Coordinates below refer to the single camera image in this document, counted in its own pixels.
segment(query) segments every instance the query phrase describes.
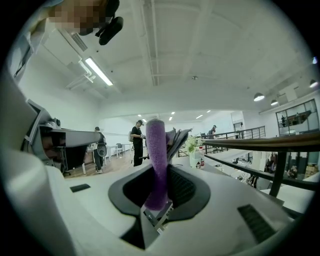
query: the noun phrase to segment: purple foam roller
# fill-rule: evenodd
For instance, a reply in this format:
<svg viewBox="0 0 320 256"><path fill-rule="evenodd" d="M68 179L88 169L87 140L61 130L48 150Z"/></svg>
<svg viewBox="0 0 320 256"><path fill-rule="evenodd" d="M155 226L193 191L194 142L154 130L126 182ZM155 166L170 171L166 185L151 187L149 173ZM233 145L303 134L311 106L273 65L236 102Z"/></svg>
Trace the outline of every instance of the purple foam roller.
<svg viewBox="0 0 320 256"><path fill-rule="evenodd" d="M145 201L145 207L149 210L160 211L168 200L167 142L163 121L153 119L146 124L146 143L154 169L154 183L152 191Z"/></svg>

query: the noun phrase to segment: white vase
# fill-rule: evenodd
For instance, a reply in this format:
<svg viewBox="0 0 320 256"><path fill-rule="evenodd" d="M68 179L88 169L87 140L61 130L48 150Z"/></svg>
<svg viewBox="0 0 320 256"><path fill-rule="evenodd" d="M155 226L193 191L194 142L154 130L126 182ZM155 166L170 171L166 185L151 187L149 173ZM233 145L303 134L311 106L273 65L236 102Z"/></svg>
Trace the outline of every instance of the white vase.
<svg viewBox="0 0 320 256"><path fill-rule="evenodd" d="M189 153L190 167L194 169L201 168L201 155L194 151Z"/></svg>

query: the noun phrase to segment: glass partition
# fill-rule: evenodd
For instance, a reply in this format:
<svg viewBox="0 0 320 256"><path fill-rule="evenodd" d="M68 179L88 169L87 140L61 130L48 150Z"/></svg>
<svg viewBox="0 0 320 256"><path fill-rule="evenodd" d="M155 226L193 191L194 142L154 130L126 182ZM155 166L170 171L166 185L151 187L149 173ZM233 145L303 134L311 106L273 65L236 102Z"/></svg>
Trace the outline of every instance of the glass partition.
<svg viewBox="0 0 320 256"><path fill-rule="evenodd" d="M280 136L319 130L319 117L315 100L276 113Z"/></svg>

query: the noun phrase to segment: black rubber pad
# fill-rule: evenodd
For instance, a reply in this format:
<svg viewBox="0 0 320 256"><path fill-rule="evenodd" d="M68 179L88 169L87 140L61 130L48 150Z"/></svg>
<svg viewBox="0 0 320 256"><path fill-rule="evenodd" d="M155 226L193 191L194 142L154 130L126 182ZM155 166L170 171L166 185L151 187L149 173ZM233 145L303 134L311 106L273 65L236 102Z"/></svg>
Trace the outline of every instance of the black rubber pad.
<svg viewBox="0 0 320 256"><path fill-rule="evenodd" d="M259 244L276 233L251 204L239 207L238 211Z"/></svg>
<svg viewBox="0 0 320 256"><path fill-rule="evenodd" d="M70 189L71 189L71 191L72 191L73 193L79 192L79 191L81 191L81 190L86 190L86 189L89 189L89 188L91 188L91 187L90 187L88 184L82 184L82 185L70 187Z"/></svg>

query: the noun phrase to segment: staircase railing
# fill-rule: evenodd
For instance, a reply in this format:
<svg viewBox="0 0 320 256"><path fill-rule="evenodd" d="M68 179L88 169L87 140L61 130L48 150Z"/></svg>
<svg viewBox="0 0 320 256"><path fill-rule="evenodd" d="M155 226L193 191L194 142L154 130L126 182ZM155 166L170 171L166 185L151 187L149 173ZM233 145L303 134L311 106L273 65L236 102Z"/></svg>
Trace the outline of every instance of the staircase railing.
<svg viewBox="0 0 320 256"><path fill-rule="evenodd" d="M214 155L205 156L211 160L224 164L226 166L241 170L245 173L256 175L272 181L269 195L277 197L281 184L290 185L305 190L316 190L317 183L297 180L284 177L287 152L319 152L320 151L320 132L301 134L289 137L259 138L259 139L205 139L203 144L213 147L227 147L229 149L278 152L278 160L275 173L262 172L260 170L244 167L232 162L218 159Z"/></svg>

